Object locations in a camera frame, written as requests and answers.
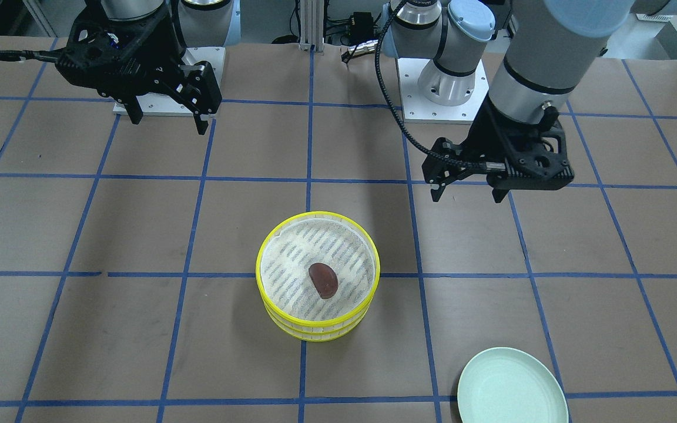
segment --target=white plate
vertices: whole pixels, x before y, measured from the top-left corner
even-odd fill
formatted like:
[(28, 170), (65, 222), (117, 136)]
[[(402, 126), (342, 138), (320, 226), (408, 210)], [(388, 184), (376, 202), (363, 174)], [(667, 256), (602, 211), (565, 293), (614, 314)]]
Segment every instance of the white plate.
[(561, 386), (540, 361), (513, 348), (477, 354), (457, 392), (463, 423), (567, 423)]

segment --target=brown object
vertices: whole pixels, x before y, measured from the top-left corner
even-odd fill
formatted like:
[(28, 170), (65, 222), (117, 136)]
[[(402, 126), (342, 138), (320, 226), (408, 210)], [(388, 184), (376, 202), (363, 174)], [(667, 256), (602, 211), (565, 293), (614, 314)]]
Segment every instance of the brown object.
[(330, 297), (336, 295), (339, 290), (339, 278), (336, 277), (336, 272), (323, 263), (314, 263), (310, 266), (308, 273), (315, 290), (320, 294), (320, 298), (328, 300)]

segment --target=gray floor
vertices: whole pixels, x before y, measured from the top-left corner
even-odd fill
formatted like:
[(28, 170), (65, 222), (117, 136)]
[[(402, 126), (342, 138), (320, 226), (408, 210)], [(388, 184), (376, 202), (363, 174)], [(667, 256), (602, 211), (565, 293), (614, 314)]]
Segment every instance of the gray floor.
[[(494, 204), (473, 179), (432, 203), (371, 57), (338, 55), (229, 49), (210, 137), (0, 63), (0, 421), (455, 422), (463, 366), (511, 346), (575, 423), (677, 422), (677, 62), (596, 60), (561, 118), (570, 187)], [(330, 343), (277, 329), (252, 273), (305, 209), (381, 254), (367, 316)]]

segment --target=white mounting plate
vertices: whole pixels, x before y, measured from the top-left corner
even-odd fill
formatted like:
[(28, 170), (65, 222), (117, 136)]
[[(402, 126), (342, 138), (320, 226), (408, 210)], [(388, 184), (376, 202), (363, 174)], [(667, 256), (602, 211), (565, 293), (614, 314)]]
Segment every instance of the white mounting plate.
[(429, 59), (398, 59), (398, 85), (404, 121), (408, 123), (460, 123), (470, 124), (490, 88), (480, 60), (475, 70), (475, 89), (468, 102), (458, 106), (438, 105), (425, 97), (417, 86), (422, 69)]
[[(213, 73), (216, 75), (218, 86), (221, 86), (221, 77), (223, 77), (223, 62), (226, 58), (226, 49), (222, 46), (201, 46), (201, 48), (191, 48), (187, 50), (188, 56), (192, 57), (193, 63), (206, 60), (213, 66)], [(183, 105), (175, 102), (169, 96), (164, 94), (148, 93), (138, 97), (140, 107), (145, 116), (188, 116), (192, 117), (190, 112)], [(117, 115), (127, 115), (123, 105), (115, 103), (113, 112)]]

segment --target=black mount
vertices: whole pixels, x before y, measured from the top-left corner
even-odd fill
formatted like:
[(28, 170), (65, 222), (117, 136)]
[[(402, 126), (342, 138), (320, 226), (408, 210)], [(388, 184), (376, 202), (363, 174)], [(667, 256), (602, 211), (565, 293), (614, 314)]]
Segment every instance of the black mount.
[(100, 2), (86, 0), (67, 46), (52, 52), (0, 51), (0, 60), (53, 62), (72, 85), (122, 104), (134, 124), (143, 118), (138, 96), (164, 94), (193, 112), (203, 135), (209, 124), (202, 117), (218, 111), (221, 91), (209, 62), (185, 65), (183, 54), (166, 2), (142, 19), (110, 21)]
[(428, 156), (422, 164), (425, 180), (433, 185), (430, 193), (437, 202), (444, 189), (473, 174), (487, 174), (492, 198), (500, 203), (510, 190), (559, 190), (574, 179), (567, 156), (566, 135), (558, 122), (558, 110), (547, 105), (537, 125), (518, 123), (505, 117), (485, 98), (470, 134), (455, 145), (439, 137), (433, 152), (471, 163), (500, 163), (501, 172), (483, 171), (485, 166), (460, 168)]

